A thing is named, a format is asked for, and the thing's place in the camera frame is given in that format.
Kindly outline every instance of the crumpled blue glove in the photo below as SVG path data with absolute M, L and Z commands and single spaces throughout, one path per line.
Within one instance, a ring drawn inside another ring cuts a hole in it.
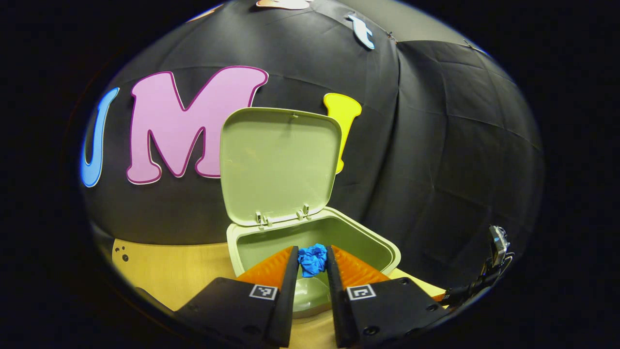
M 301 275 L 304 278 L 312 278 L 321 271 L 325 271 L 327 249 L 320 243 L 308 248 L 300 248 L 297 261 L 301 265 Z

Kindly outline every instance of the table surface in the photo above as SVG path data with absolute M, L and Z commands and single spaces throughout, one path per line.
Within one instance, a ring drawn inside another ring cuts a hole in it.
M 236 277 L 227 243 L 167 246 L 116 239 L 112 262 L 130 285 L 144 289 L 172 310 L 181 308 L 215 278 Z M 445 292 L 399 269 L 387 276 L 406 276 L 431 297 Z M 331 310 L 293 319 L 289 348 L 337 348 Z

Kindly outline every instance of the letter m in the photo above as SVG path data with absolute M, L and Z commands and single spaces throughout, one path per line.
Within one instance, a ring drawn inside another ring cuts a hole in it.
M 203 153 L 196 162 L 196 172 L 219 178 L 219 140 L 224 121 L 234 111 L 251 106 L 256 89 L 267 80 L 268 74 L 258 68 L 223 68 L 207 81 L 187 108 L 183 107 L 172 72 L 156 73 L 137 82 L 131 90 L 135 103 L 129 182 L 149 184 L 161 178 L 161 167 L 151 157 L 151 139 L 168 170 L 175 177 L 183 177 L 201 132 Z

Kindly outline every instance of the blue letter u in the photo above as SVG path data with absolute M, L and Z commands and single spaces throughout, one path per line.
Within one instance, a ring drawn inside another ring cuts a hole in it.
M 82 173 L 82 183 L 88 188 L 94 187 L 101 177 L 101 169 L 103 167 L 104 158 L 104 126 L 105 117 L 108 114 L 110 103 L 118 95 L 119 88 L 114 88 L 99 102 L 97 106 L 97 119 L 95 120 L 95 131 L 92 138 L 92 158 L 91 163 L 86 162 L 86 139 L 82 146 L 82 164 L 80 170 Z

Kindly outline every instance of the black fabric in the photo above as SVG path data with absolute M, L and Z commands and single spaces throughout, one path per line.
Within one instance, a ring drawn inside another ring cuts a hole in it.
M 269 73 L 253 106 L 326 114 L 326 93 L 361 104 L 328 205 L 394 242 L 400 269 L 443 288 L 471 282 L 489 253 L 489 224 L 504 227 L 511 249 L 522 253 L 538 212 L 543 153 L 524 97 L 496 62 L 452 43 L 395 45 L 357 13 L 373 32 L 375 49 L 367 50 L 346 19 L 354 10 L 331 0 L 302 11 L 254 3 L 230 2 L 180 26 L 102 92 L 120 88 L 106 119 L 99 183 L 82 189 L 95 224 L 139 243 L 226 241 L 231 221 L 220 180 L 191 166 L 181 178 L 164 167 L 154 184 L 127 180 L 131 88 L 172 71 L 187 105 L 219 69 L 249 65 Z M 190 164 L 202 154 L 202 137 Z M 163 164 L 157 151 L 151 154 Z

